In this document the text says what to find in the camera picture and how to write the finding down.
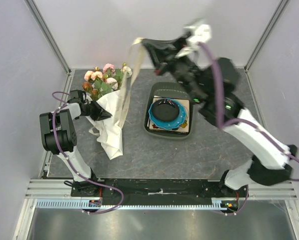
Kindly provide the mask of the wooden puzzle board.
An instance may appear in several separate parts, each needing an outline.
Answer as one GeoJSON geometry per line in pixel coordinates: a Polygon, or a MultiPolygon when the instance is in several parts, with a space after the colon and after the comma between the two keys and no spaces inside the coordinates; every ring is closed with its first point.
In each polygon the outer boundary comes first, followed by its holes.
{"type": "MultiPolygon", "coordinates": [[[[162,98],[169,98],[169,97],[161,97],[155,95],[153,97],[152,103],[155,102],[157,99],[162,99],[162,98]]],[[[177,129],[173,130],[163,130],[161,128],[155,127],[152,121],[149,119],[148,115],[148,120],[146,126],[149,128],[151,131],[156,131],[156,132],[171,132],[171,133],[176,133],[176,134],[188,134],[190,132],[190,120],[191,120],[191,111],[190,111],[190,101],[188,99],[181,99],[181,98],[170,98],[173,100],[177,100],[181,105],[185,107],[185,111],[187,114],[185,122],[177,129]]]]}

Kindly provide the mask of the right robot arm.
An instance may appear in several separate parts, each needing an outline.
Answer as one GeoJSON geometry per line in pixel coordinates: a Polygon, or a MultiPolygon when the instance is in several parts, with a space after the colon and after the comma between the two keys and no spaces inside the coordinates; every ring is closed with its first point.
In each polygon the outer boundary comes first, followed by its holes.
{"type": "Polygon", "coordinates": [[[199,113],[211,125],[230,134],[253,154],[243,165],[227,170],[218,183],[219,193],[230,197],[251,183],[273,186],[289,181],[293,168],[289,161],[294,145],[285,145],[275,139],[253,117],[242,101],[233,94],[238,73],[228,58],[215,59],[205,43],[199,43],[210,66],[201,70],[182,50],[188,50],[184,37],[174,40],[145,38],[142,46],[155,67],[157,75],[170,73],[176,82],[202,104],[199,113]]]}

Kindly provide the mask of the left aluminium frame post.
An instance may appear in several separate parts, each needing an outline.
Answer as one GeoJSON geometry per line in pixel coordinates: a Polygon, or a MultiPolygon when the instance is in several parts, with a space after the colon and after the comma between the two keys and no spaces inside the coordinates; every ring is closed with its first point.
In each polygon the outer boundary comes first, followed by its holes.
{"type": "Polygon", "coordinates": [[[63,56],[55,38],[53,37],[52,32],[50,31],[46,21],[44,20],[43,15],[41,14],[37,4],[34,0],[25,0],[24,1],[28,6],[30,12],[32,13],[36,23],[38,24],[39,28],[41,29],[43,35],[45,36],[48,44],[50,45],[52,51],[54,52],[55,56],[57,57],[59,63],[61,64],[63,70],[66,72],[67,75],[70,75],[72,70],[69,67],[65,57],[63,56]]]}

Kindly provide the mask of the white wrapping paper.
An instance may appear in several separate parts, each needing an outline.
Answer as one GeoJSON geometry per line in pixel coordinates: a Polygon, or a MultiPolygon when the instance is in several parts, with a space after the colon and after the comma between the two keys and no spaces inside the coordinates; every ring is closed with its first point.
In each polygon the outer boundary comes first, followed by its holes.
{"type": "Polygon", "coordinates": [[[116,90],[102,96],[96,101],[103,109],[111,113],[112,117],[101,121],[92,120],[90,116],[86,117],[93,125],[93,128],[89,132],[98,136],[96,141],[100,143],[110,160],[123,155],[122,128],[119,126],[119,121],[115,121],[114,119],[119,96],[120,90],[116,90]]]}

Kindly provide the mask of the blue plate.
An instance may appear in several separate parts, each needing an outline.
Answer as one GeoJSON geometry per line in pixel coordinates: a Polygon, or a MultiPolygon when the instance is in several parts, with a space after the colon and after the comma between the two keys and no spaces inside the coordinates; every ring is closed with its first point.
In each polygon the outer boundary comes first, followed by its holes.
{"type": "Polygon", "coordinates": [[[159,128],[159,129],[163,129],[163,130],[175,130],[175,129],[178,129],[186,120],[186,117],[187,117],[187,113],[186,113],[186,109],[183,105],[181,105],[177,100],[175,99],[172,99],[172,98],[160,98],[160,99],[157,99],[156,101],[154,101],[150,107],[149,107],[149,110],[148,110],[148,114],[149,114],[149,120],[152,121],[152,123],[155,125],[155,127],[159,128]],[[179,115],[178,117],[171,121],[171,122],[162,122],[162,121],[159,121],[157,120],[153,114],[152,114],[152,107],[153,107],[153,104],[160,100],[160,99],[170,99],[170,100],[173,100],[179,107],[179,115]]]}

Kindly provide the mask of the dark green tray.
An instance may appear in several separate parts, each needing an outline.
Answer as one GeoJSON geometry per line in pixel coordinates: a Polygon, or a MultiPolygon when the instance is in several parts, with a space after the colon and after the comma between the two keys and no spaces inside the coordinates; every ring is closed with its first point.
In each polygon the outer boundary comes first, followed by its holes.
{"type": "Polygon", "coordinates": [[[143,127],[152,136],[164,138],[164,139],[171,139],[171,140],[184,140],[188,138],[192,131],[192,122],[193,122],[193,113],[194,113],[194,104],[191,102],[189,95],[180,87],[177,83],[172,82],[158,82],[155,83],[151,90],[147,101],[147,106],[145,109],[145,117],[144,117],[144,124],[143,127]],[[153,102],[154,96],[160,97],[167,97],[167,98],[174,98],[174,99],[186,99],[190,101],[190,132],[187,134],[180,134],[180,133],[173,133],[173,132],[163,132],[163,131],[153,131],[149,130],[147,127],[147,120],[149,117],[148,109],[150,104],[153,102]]]}

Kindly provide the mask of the cream ribbon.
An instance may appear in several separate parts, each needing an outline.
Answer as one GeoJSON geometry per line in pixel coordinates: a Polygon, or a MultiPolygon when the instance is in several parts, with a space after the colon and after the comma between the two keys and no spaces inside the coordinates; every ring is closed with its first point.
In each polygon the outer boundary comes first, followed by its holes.
{"type": "Polygon", "coordinates": [[[133,84],[135,83],[145,55],[146,55],[146,50],[141,44],[143,37],[137,37],[133,43],[131,44],[129,50],[128,50],[128,58],[127,58],[127,65],[130,67],[132,66],[132,76],[128,79],[126,79],[126,76],[123,77],[122,83],[121,83],[121,88],[119,90],[118,94],[118,100],[116,104],[116,110],[114,113],[114,123],[122,129],[130,107],[130,101],[131,101],[131,94],[132,94],[132,87],[133,84]],[[133,55],[133,49],[135,48],[134,46],[138,45],[137,49],[137,55],[136,59],[132,62],[132,55],[133,55]]]}

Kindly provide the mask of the white flower stem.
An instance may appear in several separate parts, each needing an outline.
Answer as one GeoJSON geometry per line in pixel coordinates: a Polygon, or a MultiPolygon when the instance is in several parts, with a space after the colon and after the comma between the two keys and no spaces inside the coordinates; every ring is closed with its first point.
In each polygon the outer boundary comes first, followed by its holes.
{"type": "Polygon", "coordinates": [[[124,76],[126,76],[126,79],[128,79],[128,78],[130,78],[132,76],[132,74],[133,74],[132,69],[127,65],[126,62],[124,62],[122,64],[121,69],[117,68],[115,70],[115,76],[114,76],[114,78],[117,81],[118,87],[119,88],[121,87],[121,84],[123,82],[124,76]]]}

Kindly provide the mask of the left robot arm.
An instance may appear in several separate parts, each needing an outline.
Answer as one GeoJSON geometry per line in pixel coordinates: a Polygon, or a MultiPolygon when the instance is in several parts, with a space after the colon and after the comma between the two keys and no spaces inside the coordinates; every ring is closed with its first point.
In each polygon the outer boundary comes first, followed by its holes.
{"type": "Polygon", "coordinates": [[[77,148],[73,120],[83,116],[98,122],[111,118],[112,114],[96,101],[89,100],[85,91],[71,90],[67,95],[69,99],[60,109],[39,115],[42,146],[70,170],[73,180],[65,180],[64,184],[71,188],[72,197],[101,197],[103,188],[77,148]]]}

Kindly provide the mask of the pink flower stems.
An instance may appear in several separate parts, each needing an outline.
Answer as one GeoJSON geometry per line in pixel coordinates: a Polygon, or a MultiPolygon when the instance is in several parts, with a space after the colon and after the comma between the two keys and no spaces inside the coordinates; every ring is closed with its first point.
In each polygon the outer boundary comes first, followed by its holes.
{"type": "Polygon", "coordinates": [[[89,82],[99,92],[99,99],[104,95],[118,91],[120,89],[115,79],[117,68],[113,64],[107,63],[101,69],[95,67],[94,70],[88,70],[84,75],[84,83],[89,82]]]}

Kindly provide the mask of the orange flower stem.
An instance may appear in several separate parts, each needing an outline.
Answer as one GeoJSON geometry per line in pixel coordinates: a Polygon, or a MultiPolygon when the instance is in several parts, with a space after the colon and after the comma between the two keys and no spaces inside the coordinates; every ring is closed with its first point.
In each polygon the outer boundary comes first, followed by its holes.
{"type": "Polygon", "coordinates": [[[89,82],[84,82],[82,87],[86,93],[89,94],[92,100],[97,101],[99,99],[99,91],[94,88],[89,82]]]}

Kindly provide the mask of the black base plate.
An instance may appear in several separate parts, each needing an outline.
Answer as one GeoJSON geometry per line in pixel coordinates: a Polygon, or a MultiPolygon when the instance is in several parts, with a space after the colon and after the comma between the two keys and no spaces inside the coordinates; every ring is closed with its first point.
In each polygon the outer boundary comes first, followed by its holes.
{"type": "Polygon", "coordinates": [[[123,206],[189,206],[209,205],[212,198],[237,197],[247,195],[247,186],[232,190],[223,181],[206,179],[130,179],[103,178],[98,183],[110,188],[90,184],[89,182],[69,183],[72,197],[101,197],[104,205],[116,205],[121,200],[123,206]]]}

